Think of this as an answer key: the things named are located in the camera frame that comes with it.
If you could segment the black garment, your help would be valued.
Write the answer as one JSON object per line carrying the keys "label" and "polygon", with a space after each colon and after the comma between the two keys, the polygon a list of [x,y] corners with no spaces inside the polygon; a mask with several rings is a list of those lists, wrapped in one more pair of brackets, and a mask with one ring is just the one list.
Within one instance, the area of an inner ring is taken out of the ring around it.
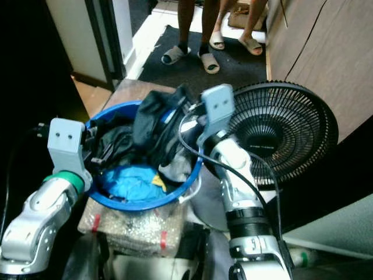
{"label": "black garment", "polygon": [[133,120],[121,115],[111,120],[94,120],[86,128],[83,141],[85,166],[86,138],[117,139],[117,164],[106,170],[115,166],[147,165],[158,171],[158,166],[168,165],[179,154],[191,158],[193,166],[194,157],[187,155],[177,139],[176,121],[181,100],[190,100],[186,86],[179,86],[173,93],[152,90],[141,101]]}

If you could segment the blue garment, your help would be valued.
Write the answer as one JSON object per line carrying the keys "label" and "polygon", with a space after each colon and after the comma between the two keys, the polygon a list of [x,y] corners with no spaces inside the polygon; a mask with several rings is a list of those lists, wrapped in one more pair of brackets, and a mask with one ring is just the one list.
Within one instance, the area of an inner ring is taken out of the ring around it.
{"label": "blue garment", "polygon": [[167,186],[157,170],[146,165],[117,166],[104,171],[101,188],[112,200],[151,202],[166,196]]}

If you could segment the light grey garment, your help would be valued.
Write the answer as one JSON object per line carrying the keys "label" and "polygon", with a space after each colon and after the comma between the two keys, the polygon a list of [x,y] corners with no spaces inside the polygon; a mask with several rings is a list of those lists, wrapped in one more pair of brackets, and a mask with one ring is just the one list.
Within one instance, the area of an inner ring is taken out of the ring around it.
{"label": "light grey garment", "polygon": [[192,173],[192,159],[181,154],[176,155],[168,165],[158,166],[160,175],[173,182],[184,183]]}

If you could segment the grey slide sandal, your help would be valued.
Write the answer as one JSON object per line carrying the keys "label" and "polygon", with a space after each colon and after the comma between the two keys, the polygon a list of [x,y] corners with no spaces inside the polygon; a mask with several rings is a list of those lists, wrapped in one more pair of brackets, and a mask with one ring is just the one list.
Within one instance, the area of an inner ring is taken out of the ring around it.
{"label": "grey slide sandal", "polygon": [[216,74],[220,71],[220,65],[215,56],[210,52],[200,54],[200,61],[202,62],[203,69],[208,74]]}
{"label": "grey slide sandal", "polygon": [[165,65],[172,65],[178,62],[180,59],[184,58],[189,54],[190,48],[183,49],[178,45],[174,45],[173,48],[168,49],[160,58],[161,63]]}

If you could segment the blue plastic basin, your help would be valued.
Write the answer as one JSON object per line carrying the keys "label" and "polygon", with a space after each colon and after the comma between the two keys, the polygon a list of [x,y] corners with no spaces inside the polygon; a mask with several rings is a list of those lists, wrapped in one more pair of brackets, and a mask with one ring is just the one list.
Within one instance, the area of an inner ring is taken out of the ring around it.
{"label": "blue plastic basin", "polygon": [[[89,128],[94,120],[111,120],[115,115],[120,115],[127,120],[133,120],[138,112],[138,107],[141,104],[140,100],[121,102],[115,104],[112,107],[105,108],[98,114],[90,118],[85,123],[86,127]],[[145,211],[162,207],[168,203],[175,202],[176,200],[189,200],[186,192],[192,189],[192,186],[196,184],[197,179],[200,178],[200,171],[203,169],[203,159],[197,158],[193,161],[193,168],[190,171],[189,177],[183,183],[179,184],[178,187],[160,198],[152,198],[147,202],[124,202],[109,198],[107,193],[101,189],[98,181],[93,181],[92,186],[86,192],[88,197],[92,198],[99,204],[104,205],[107,208],[115,209],[118,211],[125,212],[136,212]]]}

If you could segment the brown wooden stool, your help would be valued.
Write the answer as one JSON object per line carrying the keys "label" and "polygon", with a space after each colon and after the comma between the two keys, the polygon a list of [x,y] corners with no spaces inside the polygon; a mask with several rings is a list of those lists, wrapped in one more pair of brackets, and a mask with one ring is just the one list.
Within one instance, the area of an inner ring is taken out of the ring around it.
{"label": "brown wooden stool", "polygon": [[141,82],[141,80],[131,80],[125,78],[123,82],[117,86],[114,93],[108,98],[104,106],[102,107],[101,112],[114,105],[118,105],[124,102],[142,100],[146,98],[147,94],[152,90],[173,93],[175,88],[171,86],[157,85],[156,83],[151,82]]}

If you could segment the dark floor mat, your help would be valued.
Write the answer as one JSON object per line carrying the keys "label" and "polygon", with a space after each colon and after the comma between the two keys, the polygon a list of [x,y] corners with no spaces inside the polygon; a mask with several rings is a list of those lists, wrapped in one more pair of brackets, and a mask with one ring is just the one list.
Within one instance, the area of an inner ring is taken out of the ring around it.
{"label": "dark floor mat", "polygon": [[142,67],[138,79],[142,82],[151,82],[155,85],[177,88],[185,85],[188,88],[189,98],[194,101],[204,90],[211,86],[227,83],[237,90],[240,86],[264,82],[266,74],[266,56],[255,56],[248,53],[238,40],[226,38],[226,48],[223,51],[211,49],[211,53],[219,62],[220,70],[216,74],[208,74],[203,69],[202,61],[197,51],[202,34],[189,33],[190,53],[179,59],[175,64],[163,64],[163,54],[178,43],[180,32],[176,27],[166,26],[163,34],[154,45],[154,49]]}

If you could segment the beige slide sandal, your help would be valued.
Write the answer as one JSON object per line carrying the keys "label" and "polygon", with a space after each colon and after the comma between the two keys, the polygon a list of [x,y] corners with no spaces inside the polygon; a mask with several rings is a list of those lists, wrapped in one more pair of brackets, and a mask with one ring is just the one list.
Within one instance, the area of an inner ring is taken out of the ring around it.
{"label": "beige slide sandal", "polygon": [[209,44],[211,48],[218,51],[223,51],[226,48],[226,43],[224,42],[221,30],[216,30],[211,34]]}
{"label": "beige slide sandal", "polygon": [[263,54],[263,46],[253,37],[240,37],[238,40],[250,54],[255,56]]}

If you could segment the bubble-wrapped box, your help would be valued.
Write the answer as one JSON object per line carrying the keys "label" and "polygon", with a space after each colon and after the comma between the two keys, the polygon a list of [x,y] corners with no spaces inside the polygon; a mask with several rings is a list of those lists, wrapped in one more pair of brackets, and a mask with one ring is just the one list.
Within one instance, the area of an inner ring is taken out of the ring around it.
{"label": "bubble-wrapped box", "polygon": [[172,202],[145,211],[125,212],[88,198],[77,230],[104,235],[109,248],[118,253],[174,258],[186,224],[186,205]]}

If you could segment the person legs with black socks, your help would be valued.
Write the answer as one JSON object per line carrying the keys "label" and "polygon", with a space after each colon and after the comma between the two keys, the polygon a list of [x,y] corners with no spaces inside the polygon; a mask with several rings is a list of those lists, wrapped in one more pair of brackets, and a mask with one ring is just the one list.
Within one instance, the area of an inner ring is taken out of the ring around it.
{"label": "person legs with black socks", "polygon": [[[195,0],[178,1],[178,29],[180,31],[178,48],[185,54],[188,53],[188,40],[190,26],[195,11]],[[209,40],[215,29],[215,23],[219,15],[220,0],[203,0],[202,10],[202,39],[198,54],[210,52]]]}

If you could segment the brown bag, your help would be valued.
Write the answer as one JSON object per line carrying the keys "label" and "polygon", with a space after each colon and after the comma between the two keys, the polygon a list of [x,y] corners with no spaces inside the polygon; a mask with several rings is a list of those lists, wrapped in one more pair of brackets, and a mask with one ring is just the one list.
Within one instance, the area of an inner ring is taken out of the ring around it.
{"label": "brown bag", "polygon": [[[248,23],[252,0],[238,0],[227,16],[227,25],[235,29],[244,29]],[[263,13],[259,16],[254,25],[254,30],[266,30],[266,18],[268,16],[268,3]]]}

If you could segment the bare person legs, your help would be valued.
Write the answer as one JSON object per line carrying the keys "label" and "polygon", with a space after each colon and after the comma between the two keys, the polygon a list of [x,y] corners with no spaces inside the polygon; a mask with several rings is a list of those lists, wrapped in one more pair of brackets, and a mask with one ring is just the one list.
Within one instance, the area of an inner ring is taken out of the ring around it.
{"label": "bare person legs", "polygon": [[[222,20],[224,19],[224,16],[237,2],[238,0],[220,0],[218,18],[216,19],[213,28],[214,32],[221,30]],[[256,26],[256,23],[259,21],[259,17],[265,11],[267,3],[268,0],[251,0],[248,21],[246,23],[244,32],[240,37],[242,40],[252,37],[254,26]]]}

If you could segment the brown wooden cabinet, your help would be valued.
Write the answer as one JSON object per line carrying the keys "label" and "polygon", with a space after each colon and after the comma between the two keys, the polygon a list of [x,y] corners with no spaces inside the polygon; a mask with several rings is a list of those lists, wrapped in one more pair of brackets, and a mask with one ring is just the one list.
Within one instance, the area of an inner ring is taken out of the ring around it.
{"label": "brown wooden cabinet", "polygon": [[341,141],[373,116],[373,0],[276,0],[268,53],[271,78],[321,97]]}

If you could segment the clear plastic bottle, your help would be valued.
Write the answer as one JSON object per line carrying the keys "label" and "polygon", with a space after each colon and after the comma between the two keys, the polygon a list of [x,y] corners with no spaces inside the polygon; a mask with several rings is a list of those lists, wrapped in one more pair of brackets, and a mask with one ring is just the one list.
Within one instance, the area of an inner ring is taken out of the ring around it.
{"label": "clear plastic bottle", "polygon": [[288,249],[291,261],[296,268],[313,267],[319,261],[319,254],[315,250],[303,247],[293,247]]}

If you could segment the white door with dark frame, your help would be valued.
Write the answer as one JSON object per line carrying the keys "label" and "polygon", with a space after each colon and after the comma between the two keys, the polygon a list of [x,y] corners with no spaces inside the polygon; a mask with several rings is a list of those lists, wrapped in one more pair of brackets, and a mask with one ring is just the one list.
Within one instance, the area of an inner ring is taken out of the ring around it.
{"label": "white door with dark frame", "polygon": [[129,0],[45,0],[72,67],[83,83],[114,91],[134,57]]}

